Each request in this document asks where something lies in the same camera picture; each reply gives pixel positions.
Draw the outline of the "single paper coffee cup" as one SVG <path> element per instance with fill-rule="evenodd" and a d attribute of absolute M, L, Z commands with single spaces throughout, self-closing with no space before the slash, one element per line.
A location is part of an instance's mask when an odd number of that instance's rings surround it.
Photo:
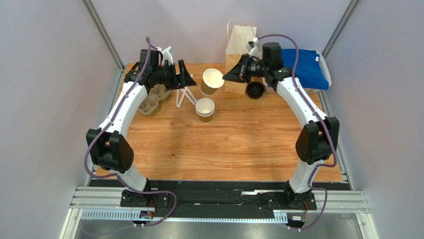
<path fill-rule="evenodd" d="M 201 92 L 205 96 L 213 95 L 225 83 L 221 71 L 210 68 L 204 71 Z"/>

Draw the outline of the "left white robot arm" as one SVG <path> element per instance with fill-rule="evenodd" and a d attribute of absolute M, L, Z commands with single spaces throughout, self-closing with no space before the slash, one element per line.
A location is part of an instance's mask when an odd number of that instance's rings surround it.
<path fill-rule="evenodd" d="M 142 49 L 140 60 L 126 74 L 122 91 L 108 117 L 97 129 L 86 134 L 87 157 L 94 165 L 107 170 L 124 182 L 122 196 L 126 203 L 142 207 L 153 200 L 150 182 L 133 164 L 134 151 L 126 140 L 129 126 L 148 93 L 157 85 L 179 90 L 196 85 L 183 60 L 173 61 L 174 47 Z"/>

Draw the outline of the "stack of paper cups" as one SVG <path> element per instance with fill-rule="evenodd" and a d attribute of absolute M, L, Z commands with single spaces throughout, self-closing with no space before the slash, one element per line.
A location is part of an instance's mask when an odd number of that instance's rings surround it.
<path fill-rule="evenodd" d="M 215 111 L 215 104 L 213 100 L 209 98 L 201 98 L 196 102 L 195 109 L 201 122 L 211 122 Z"/>

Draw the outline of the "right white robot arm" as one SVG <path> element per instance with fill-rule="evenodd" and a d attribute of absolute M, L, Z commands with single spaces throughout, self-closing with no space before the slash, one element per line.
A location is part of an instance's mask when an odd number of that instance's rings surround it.
<path fill-rule="evenodd" d="M 298 208 L 312 195 L 312 181 L 336 150 L 339 121 L 321 111 L 301 86 L 294 68 L 283 65 L 279 43 L 265 43 L 262 58 L 243 54 L 223 79 L 249 83 L 253 77 L 263 78 L 272 86 L 290 106 L 302 127 L 295 145 L 299 162 L 282 195 L 287 207 Z"/>

